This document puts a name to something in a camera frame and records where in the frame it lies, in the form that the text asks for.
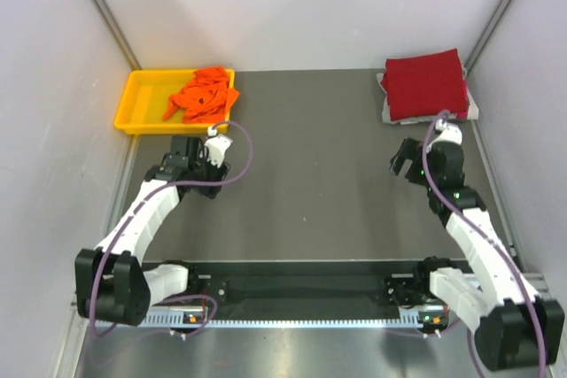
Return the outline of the dark red t shirt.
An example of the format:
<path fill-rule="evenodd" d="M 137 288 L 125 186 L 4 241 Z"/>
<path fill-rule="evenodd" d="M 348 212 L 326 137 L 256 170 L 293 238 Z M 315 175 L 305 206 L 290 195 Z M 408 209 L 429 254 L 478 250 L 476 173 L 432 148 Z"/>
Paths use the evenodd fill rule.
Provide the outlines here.
<path fill-rule="evenodd" d="M 443 110 L 453 114 L 469 110 L 457 49 L 411 58 L 388 58 L 381 85 L 392 121 L 434 117 Z"/>

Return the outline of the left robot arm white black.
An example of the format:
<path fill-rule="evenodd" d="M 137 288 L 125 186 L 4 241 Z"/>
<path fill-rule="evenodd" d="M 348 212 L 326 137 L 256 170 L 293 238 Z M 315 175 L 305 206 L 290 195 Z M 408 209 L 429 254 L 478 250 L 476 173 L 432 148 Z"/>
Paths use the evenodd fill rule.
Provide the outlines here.
<path fill-rule="evenodd" d="M 180 263 L 143 269 L 144 256 L 165 218 L 192 189 L 209 199 L 220 192 L 229 164 L 226 135 L 202 139 L 175 136 L 161 162 L 145 174 L 131 206 L 116 227 L 93 249 L 75 258 L 77 312 L 122 325 L 137 326 L 149 308 L 173 296 L 191 304 L 201 284 Z"/>

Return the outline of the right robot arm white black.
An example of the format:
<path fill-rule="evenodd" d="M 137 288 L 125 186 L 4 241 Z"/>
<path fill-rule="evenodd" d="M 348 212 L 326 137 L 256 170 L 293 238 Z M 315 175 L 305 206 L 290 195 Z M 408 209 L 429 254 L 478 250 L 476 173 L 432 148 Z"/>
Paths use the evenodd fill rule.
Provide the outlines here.
<path fill-rule="evenodd" d="M 478 192 L 467 186 L 464 154 L 458 142 L 433 142 L 428 151 L 406 138 L 390 160 L 390 171 L 427 189 L 429 206 L 462 250 L 477 283 L 472 284 L 448 258 L 418 263 L 413 290 L 431 304 L 438 299 L 454 311 L 471 332 L 483 365 L 492 372 L 536 366 L 557 360 L 565 313 L 545 299 L 520 273 L 496 234 Z"/>

